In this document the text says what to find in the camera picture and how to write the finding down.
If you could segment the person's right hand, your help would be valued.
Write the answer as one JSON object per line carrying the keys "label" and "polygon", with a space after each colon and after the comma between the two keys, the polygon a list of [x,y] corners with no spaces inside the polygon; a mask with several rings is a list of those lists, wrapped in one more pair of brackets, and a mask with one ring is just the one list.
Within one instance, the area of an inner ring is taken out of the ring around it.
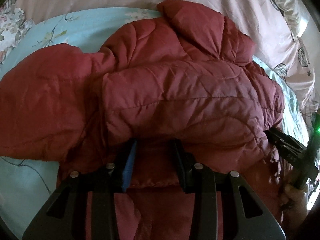
{"label": "person's right hand", "polygon": [[283,209],[283,229],[286,231],[297,229],[308,215],[309,188],[307,185],[302,190],[290,184],[285,185],[281,194]]}

